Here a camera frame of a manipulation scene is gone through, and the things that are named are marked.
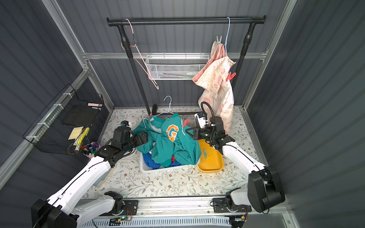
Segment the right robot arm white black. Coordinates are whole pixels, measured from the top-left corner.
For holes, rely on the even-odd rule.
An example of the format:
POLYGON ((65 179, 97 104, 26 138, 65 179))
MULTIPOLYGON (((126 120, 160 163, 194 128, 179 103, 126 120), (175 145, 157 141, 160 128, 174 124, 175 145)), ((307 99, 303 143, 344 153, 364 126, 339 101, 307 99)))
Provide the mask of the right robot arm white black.
POLYGON ((247 188, 236 188, 226 193, 225 205, 229 211, 242 206, 251 206, 263 213, 285 201, 285 193, 279 172, 273 166, 266 166, 255 160, 239 147, 235 140, 225 133, 220 117, 207 118, 207 114, 194 115, 197 126, 185 130, 194 140, 204 140, 210 147, 229 158, 247 175, 247 188))

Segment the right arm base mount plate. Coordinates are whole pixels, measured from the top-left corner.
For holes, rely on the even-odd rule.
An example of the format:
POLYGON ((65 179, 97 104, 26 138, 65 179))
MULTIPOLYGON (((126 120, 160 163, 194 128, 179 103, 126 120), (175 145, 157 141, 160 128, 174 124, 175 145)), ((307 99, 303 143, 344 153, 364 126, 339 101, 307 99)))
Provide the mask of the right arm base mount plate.
POLYGON ((252 212, 250 205, 235 205, 230 199, 226 197, 213 198, 210 202, 215 213, 248 213, 252 212))

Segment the blue red white jacket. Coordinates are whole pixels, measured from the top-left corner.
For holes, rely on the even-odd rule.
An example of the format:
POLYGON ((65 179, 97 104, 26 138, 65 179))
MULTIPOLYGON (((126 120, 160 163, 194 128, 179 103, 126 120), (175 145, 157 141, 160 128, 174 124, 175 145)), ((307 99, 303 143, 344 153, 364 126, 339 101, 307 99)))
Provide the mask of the blue red white jacket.
MULTIPOLYGON (((163 167, 162 165, 157 164, 152 160, 152 155, 150 153, 146 153, 146 154, 142 154, 142 155, 143 155, 144 163, 146 164, 147 167, 152 168, 153 170, 163 167)), ((174 157, 172 157, 172 161, 173 162, 168 166, 168 168, 181 165, 174 157)))

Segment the white perforated laundry basket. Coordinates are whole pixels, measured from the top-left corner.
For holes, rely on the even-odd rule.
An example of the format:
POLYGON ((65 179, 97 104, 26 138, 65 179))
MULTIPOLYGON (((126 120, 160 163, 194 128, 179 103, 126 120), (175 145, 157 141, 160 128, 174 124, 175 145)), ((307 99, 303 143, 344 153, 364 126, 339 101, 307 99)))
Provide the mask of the white perforated laundry basket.
POLYGON ((140 162, 140 170, 142 173, 156 173, 156 172, 171 171, 171 170, 194 167, 194 165, 180 165, 180 166, 174 166, 174 167, 168 167, 168 168, 160 167, 159 169, 152 169, 145 164, 143 154, 140 154, 139 162, 140 162))

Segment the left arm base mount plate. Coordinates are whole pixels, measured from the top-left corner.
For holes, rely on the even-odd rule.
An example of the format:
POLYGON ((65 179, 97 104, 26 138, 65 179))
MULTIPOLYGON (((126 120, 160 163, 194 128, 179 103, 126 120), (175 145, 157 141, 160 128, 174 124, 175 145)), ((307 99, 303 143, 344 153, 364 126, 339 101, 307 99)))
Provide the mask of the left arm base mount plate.
POLYGON ((119 209, 101 214, 101 216, 135 216, 138 209, 138 200, 123 200, 123 205, 119 209))

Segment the pink wire hanger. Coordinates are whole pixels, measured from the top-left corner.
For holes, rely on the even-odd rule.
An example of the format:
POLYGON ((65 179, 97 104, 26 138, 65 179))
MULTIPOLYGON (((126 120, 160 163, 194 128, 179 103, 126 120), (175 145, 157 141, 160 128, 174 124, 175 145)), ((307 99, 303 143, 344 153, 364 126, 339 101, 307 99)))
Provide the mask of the pink wire hanger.
POLYGON ((133 59, 140 65, 140 67, 142 68, 142 70, 146 73, 148 79, 152 82, 152 84, 154 85, 154 87, 159 90, 159 85, 158 83, 156 82, 156 80, 152 77, 152 74, 151 74, 151 71, 149 70, 148 66, 147 66, 147 63, 146 63, 146 60, 145 58, 143 57, 142 53, 140 52, 139 48, 138 48, 138 45, 136 43, 136 37, 135 37, 135 33, 134 33, 134 29, 133 29, 133 26, 131 24, 131 21, 129 19, 125 19, 128 24, 129 24, 129 27, 131 29, 131 32, 132 32, 132 36, 133 36, 133 43, 134 45, 132 47, 134 47, 137 52, 138 52, 138 55, 142 61, 142 64, 139 60, 137 60, 135 57, 133 57, 133 59))

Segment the green jacket orange letter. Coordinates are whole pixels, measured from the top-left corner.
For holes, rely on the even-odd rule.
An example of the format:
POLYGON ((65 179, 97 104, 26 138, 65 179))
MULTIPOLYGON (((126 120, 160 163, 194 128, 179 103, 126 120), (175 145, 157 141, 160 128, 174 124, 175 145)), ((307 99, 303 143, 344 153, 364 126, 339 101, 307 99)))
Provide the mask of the green jacket orange letter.
POLYGON ((143 119, 133 133, 147 132, 148 142, 137 150, 150 153, 152 160, 164 168, 173 162, 172 157, 181 165, 197 165, 201 156, 199 143, 185 132, 188 126, 182 127, 182 124, 178 113, 166 119, 157 116, 143 119))

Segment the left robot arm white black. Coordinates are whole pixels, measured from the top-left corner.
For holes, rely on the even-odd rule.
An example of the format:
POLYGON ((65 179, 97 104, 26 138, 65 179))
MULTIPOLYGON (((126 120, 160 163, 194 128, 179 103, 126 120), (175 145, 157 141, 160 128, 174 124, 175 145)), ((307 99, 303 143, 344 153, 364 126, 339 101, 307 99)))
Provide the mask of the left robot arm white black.
POLYGON ((34 228, 79 228, 86 222, 105 214, 119 216, 126 212, 123 197, 113 191, 87 203, 76 205, 94 183, 127 157, 135 148, 148 142, 148 133, 133 133, 129 125, 114 131, 110 144, 98 149, 88 164, 64 187, 47 200, 37 200, 31 207, 31 221, 34 228))

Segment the white mesh hanging cup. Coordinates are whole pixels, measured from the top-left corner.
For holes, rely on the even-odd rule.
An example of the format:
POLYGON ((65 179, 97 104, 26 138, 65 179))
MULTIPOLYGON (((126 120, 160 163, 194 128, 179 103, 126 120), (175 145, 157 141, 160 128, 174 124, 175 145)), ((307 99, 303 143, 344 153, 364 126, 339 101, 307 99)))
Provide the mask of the white mesh hanging cup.
POLYGON ((192 53, 150 54, 145 62, 155 80, 190 80, 207 64, 209 55, 192 53))

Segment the teal clothespin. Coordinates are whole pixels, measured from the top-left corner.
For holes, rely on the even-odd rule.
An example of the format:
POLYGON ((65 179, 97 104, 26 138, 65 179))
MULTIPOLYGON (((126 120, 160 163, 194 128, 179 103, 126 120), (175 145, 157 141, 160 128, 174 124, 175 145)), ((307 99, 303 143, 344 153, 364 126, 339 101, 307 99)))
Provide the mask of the teal clothespin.
POLYGON ((203 154, 204 154, 204 157, 207 159, 208 154, 207 154, 206 149, 203 149, 203 154))

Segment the yellow plastic tray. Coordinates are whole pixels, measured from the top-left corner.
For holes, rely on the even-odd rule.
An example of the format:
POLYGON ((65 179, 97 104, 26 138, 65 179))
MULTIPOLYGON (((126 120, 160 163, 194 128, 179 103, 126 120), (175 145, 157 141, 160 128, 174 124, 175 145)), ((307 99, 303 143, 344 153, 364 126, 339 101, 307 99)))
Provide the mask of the yellow plastic tray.
POLYGON ((201 149, 200 163, 197 165, 202 173, 217 173, 222 170, 224 166, 222 154, 211 147, 205 140, 198 141, 201 149), (207 161, 203 154, 203 149, 206 149, 208 155, 212 157, 207 161))

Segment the yellow sticky notepad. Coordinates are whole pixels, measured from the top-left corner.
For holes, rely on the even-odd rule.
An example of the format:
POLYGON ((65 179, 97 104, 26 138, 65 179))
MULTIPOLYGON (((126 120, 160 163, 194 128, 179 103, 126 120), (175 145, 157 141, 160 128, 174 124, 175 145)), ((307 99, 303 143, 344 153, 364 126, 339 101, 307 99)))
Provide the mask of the yellow sticky notepad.
POLYGON ((75 127, 71 131, 68 140, 76 140, 82 133, 83 133, 84 127, 75 127))

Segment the black clothes rack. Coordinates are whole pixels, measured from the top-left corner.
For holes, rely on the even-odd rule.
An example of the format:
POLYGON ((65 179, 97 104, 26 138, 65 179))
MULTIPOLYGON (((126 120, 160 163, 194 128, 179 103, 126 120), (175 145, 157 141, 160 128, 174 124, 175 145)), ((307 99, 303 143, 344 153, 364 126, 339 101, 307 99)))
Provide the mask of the black clothes rack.
MULTIPOLYGON (((244 57, 246 56, 248 47, 252 41, 254 29, 257 24, 264 24, 266 18, 267 16, 238 17, 238 18, 228 18, 228 17, 227 18, 154 18, 154 19, 135 19, 134 21, 131 22, 131 24, 132 25, 249 24, 249 28, 243 41, 243 46, 240 52, 240 58, 237 63, 235 71, 236 75, 239 75, 244 61, 244 57)), ((110 20, 109 18, 107 18, 106 20, 108 26, 118 28, 121 37, 122 47, 126 48, 125 52, 132 67, 147 113, 149 115, 150 114, 154 115, 157 111, 157 106, 153 105, 153 108, 150 108, 148 105, 148 101, 139 74, 137 72, 136 64, 133 59, 134 56, 132 54, 131 45, 124 30, 124 26, 128 24, 127 20, 123 19, 110 20)))

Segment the pink floral garment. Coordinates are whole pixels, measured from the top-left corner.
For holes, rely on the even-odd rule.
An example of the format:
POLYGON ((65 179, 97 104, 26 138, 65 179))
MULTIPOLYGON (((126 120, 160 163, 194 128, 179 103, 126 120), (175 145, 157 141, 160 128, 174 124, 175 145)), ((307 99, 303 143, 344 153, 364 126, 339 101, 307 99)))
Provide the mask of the pink floral garment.
POLYGON ((214 115, 222 119, 227 134, 231 131, 234 107, 232 85, 227 78, 235 64, 236 62, 227 56, 224 45, 214 41, 210 59, 192 79, 196 85, 204 89, 198 105, 207 102, 214 115))

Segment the pink pen cup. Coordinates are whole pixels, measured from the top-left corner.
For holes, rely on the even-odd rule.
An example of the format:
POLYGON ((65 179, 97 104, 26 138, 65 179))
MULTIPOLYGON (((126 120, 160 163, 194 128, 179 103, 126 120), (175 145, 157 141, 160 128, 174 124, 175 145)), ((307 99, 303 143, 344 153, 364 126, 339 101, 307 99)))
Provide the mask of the pink pen cup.
POLYGON ((89 159, 94 157, 94 154, 98 151, 99 149, 99 143, 97 142, 91 142, 89 144, 86 144, 84 146, 81 146, 80 151, 89 159))

